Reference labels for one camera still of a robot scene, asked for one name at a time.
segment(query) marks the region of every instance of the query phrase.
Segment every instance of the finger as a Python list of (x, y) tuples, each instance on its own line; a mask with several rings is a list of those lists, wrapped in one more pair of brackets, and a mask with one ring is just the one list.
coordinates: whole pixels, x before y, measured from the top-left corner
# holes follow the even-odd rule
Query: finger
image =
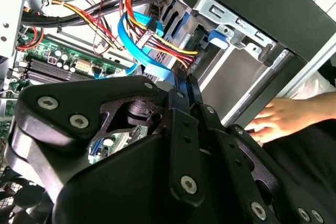
[(268, 116), (266, 118), (253, 119), (246, 128), (251, 130), (255, 128), (266, 128), (266, 127), (275, 127), (275, 126), (276, 126), (275, 122), (271, 119), (271, 117)]
[(264, 128), (260, 131), (251, 133), (251, 137), (261, 144), (268, 143), (276, 138), (274, 128)]
[(273, 107), (277, 99), (273, 99), (270, 103), (268, 103), (265, 108)]
[(274, 115), (275, 110), (273, 107), (264, 108), (259, 114), (257, 114), (256, 118), (267, 118), (271, 115)]

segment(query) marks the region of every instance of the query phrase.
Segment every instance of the computer fan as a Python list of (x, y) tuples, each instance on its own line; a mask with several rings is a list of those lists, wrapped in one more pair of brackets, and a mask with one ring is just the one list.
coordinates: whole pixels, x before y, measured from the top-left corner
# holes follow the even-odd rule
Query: computer fan
[[(15, 192), (13, 185), (20, 185)], [(39, 185), (31, 183), (22, 177), (4, 178), (0, 181), (0, 201), (13, 203), (0, 209), (0, 224), (38, 224), (44, 223), (51, 211), (52, 202)]]

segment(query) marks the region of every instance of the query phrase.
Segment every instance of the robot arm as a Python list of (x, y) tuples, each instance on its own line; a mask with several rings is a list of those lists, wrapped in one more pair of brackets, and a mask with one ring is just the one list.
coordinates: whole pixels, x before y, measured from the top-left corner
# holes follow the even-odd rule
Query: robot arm
[[(193, 76), (174, 76), (168, 91), (134, 76), (21, 93), (5, 157), (40, 179), (52, 223), (334, 223), (244, 129), (221, 125)], [(92, 140), (136, 125), (148, 135), (89, 165)]]

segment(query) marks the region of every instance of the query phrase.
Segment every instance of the motherboard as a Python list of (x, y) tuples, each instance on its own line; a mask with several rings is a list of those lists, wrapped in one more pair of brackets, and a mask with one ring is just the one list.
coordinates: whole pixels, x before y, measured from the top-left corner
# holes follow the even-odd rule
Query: motherboard
[[(20, 42), (30, 41), (33, 34), (27, 33)], [(123, 69), (118, 62), (101, 56), (93, 57), (75, 48), (57, 44), (48, 38), (32, 49), (18, 51), (10, 69), (11, 79), (8, 90), (3, 93), (5, 100), (5, 118), (0, 121), (0, 140), (3, 146), (8, 138), (15, 115), (16, 100), (27, 86), (59, 83), (64, 81), (85, 81), (90, 79), (113, 78)], [(112, 134), (109, 137), (93, 141), (89, 147), (89, 162), (94, 164), (112, 155), (125, 146), (146, 136), (147, 128), (138, 126), (131, 132)]]

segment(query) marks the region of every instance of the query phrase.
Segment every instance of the screw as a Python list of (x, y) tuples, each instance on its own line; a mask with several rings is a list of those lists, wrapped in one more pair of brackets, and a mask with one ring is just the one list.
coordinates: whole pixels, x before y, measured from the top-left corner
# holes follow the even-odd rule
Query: screw
[(242, 131), (242, 129), (240, 129), (240, 128), (238, 128), (238, 127), (236, 127), (236, 131), (238, 132), (238, 134), (240, 134), (240, 135), (242, 135), (243, 134), (243, 131)]
[(21, 38), (22, 38), (23, 40), (27, 40), (27, 39), (28, 39), (28, 36), (25, 35), (25, 34), (22, 34), (22, 35), (21, 35)]
[(215, 110), (213, 108), (211, 108), (210, 106), (206, 107), (206, 109), (211, 113), (214, 114)]
[(309, 215), (307, 214), (306, 211), (304, 211), (302, 208), (298, 208), (298, 211), (299, 211), (299, 214), (300, 216), (302, 217), (302, 219), (304, 219), (305, 221), (310, 221), (310, 217)]
[(70, 123), (73, 127), (84, 129), (89, 126), (89, 120), (83, 115), (73, 115), (70, 117)]
[(252, 202), (251, 209), (260, 220), (266, 220), (266, 212), (258, 202)]
[(148, 82), (145, 82), (145, 86), (149, 89), (152, 89), (153, 88), (153, 85), (151, 85), (150, 83)]
[(181, 97), (181, 98), (184, 98), (184, 94), (182, 94), (182, 93), (180, 93), (180, 92), (178, 92), (177, 95), (178, 95), (179, 97)]
[(58, 101), (52, 97), (41, 97), (37, 100), (37, 104), (46, 110), (54, 110), (58, 107)]
[(319, 223), (324, 223), (324, 220), (323, 220), (322, 216), (318, 212), (316, 212), (315, 210), (312, 210), (311, 213), (314, 215), (315, 219)]
[(195, 180), (189, 176), (183, 176), (181, 178), (181, 186), (189, 194), (195, 194), (197, 192), (197, 184)]

